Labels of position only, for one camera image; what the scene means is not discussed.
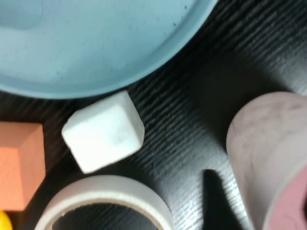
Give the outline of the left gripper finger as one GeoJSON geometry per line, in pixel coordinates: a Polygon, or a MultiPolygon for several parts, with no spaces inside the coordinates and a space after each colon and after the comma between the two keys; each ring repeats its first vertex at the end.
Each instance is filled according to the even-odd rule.
{"type": "Polygon", "coordinates": [[[242,226],[233,213],[222,180],[216,171],[203,171],[203,230],[241,230],[242,226]]]}

